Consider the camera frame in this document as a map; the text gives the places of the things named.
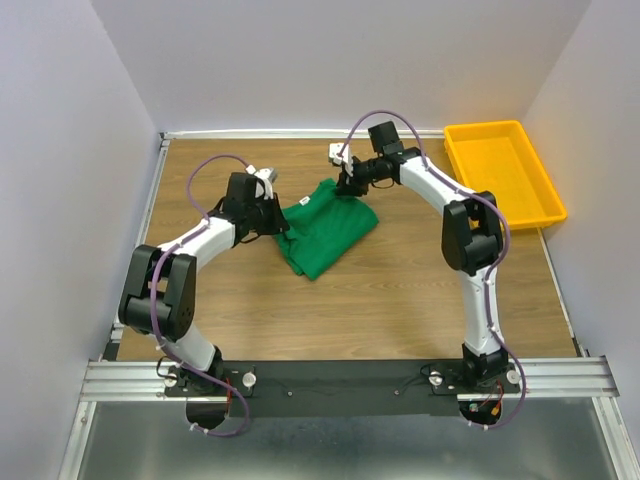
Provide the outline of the yellow plastic tray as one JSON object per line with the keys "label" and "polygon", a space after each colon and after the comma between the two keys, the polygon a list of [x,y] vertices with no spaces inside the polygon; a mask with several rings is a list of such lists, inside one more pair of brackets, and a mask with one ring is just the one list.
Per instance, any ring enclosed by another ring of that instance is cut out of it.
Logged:
{"label": "yellow plastic tray", "polygon": [[567,210],[519,121],[448,125],[444,145],[457,181],[494,194],[511,229],[566,220]]}

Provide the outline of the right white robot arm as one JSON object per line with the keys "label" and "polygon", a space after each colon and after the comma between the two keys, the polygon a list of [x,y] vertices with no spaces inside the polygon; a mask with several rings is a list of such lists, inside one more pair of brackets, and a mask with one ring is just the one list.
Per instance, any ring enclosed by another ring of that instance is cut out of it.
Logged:
{"label": "right white robot arm", "polygon": [[375,156],[361,161],[349,145],[332,143],[329,162],[340,169],[336,194],[361,197],[379,181],[391,179],[418,194],[442,216],[441,251],[460,276],[465,312],[460,379],[480,392],[509,366],[496,295],[497,264],[504,259],[501,213],[488,191],[474,192],[444,174],[421,147],[407,148],[391,121],[368,130]]}

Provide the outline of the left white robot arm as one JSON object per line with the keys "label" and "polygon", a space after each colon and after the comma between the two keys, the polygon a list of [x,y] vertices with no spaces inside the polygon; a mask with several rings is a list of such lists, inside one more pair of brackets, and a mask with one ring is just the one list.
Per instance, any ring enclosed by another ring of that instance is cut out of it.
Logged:
{"label": "left white robot arm", "polygon": [[201,395],[224,384],[224,363],[220,349],[194,323],[197,274],[240,243],[289,229],[273,188],[276,177],[273,168],[232,173],[226,194],[198,225],[173,241],[140,245],[132,253],[118,319],[153,336],[188,371],[188,384]]}

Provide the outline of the green t shirt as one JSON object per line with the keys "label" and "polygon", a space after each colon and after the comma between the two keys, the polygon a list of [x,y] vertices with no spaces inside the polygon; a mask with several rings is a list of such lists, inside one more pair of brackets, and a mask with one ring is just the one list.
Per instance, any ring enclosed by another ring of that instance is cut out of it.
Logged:
{"label": "green t shirt", "polygon": [[289,229],[275,236],[286,263],[298,276],[317,280],[379,223],[378,216],[356,197],[338,196],[327,178],[294,205],[283,210]]}

